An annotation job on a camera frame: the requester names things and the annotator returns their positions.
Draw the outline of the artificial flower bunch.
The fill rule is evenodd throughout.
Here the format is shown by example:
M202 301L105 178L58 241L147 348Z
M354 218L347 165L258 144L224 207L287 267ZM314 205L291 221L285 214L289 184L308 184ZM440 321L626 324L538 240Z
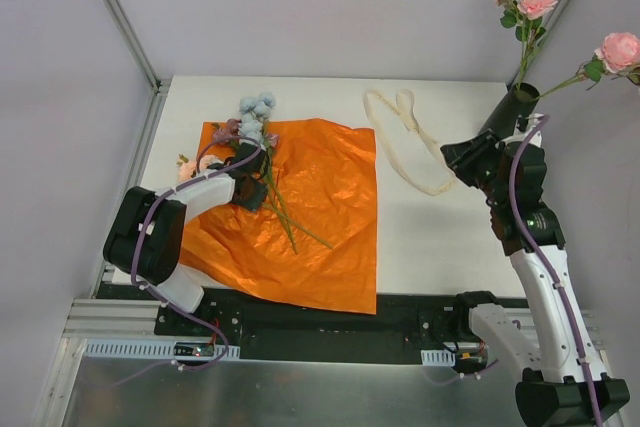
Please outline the artificial flower bunch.
M261 208L274 213L282 225L291 246L297 251L294 231L300 230L327 248L332 245L312 233L295 221L287 208L285 200L277 187L273 160L279 143L279 135L269 126L276 100L273 94L266 92L256 97L244 97L239 102L239 116L229 119L225 125L216 124L210 141L212 147L229 147L232 155L222 160L205 149L195 159L184 155L178 158L178 181L186 182L200 173L219 170L231 164L248 159L249 162L230 172L234 179L242 175L251 175L268 187L268 195Z

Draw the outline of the orange paper flower wrapping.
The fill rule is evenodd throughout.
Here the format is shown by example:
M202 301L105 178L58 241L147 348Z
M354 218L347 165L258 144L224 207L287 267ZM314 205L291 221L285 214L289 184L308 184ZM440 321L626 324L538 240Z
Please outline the orange paper flower wrapping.
M185 227L180 261L252 296L377 310L376 142L370 128L279 121L274 189L256 212L214 207Z

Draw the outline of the cream printed ribbon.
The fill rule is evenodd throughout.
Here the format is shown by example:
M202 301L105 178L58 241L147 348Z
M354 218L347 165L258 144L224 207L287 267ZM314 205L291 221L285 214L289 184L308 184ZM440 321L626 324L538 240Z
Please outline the cream printed ribbon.
M394 101L379 91L367 90L363 104L379 147L406 183L431 197L452 189L454 175L445 165L439 144L420 126L411 90L398 90Z

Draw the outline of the pink rose stem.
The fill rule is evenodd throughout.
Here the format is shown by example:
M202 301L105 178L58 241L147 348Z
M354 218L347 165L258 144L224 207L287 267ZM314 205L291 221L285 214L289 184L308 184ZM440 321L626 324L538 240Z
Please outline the pink rose stem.
M500 24L505 29L513 29L520 43L520 62L512 86L519 88L526 73L541 49L547 29L545 17L558 4L558 0L493 0L502 9Z
M639 37L629 32L610 33L587 62L576 73L558 85L541 93L542 99L564 88L590 82L588 90L603 79L625 79L639 86Z

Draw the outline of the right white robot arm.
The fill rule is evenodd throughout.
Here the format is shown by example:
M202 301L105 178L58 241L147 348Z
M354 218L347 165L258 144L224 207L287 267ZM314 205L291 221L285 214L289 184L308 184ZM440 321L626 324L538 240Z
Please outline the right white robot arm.
M525 425L601 426L630 393L608 373L580 315L560 222L542 199L547 165L535 139L530 133L500 140L487 131L441 153L458 180L485 195L537 339L528 339L488 291L457 295L446 332L454 340L483 341L509 369Z

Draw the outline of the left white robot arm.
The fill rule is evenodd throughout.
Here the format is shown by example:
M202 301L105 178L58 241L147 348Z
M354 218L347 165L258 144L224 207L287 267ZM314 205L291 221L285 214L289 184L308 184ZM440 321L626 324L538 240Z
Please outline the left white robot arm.
M242 137L234 156L197 167L187 180L165 190L134 186L121 201L103 258L128 274L133 285L175 306L176 322L188 335L204 334L212 314L200 304L203 287L179 261L184 228L214 207L260 206L266 197L261 168L268 159L264 146Z

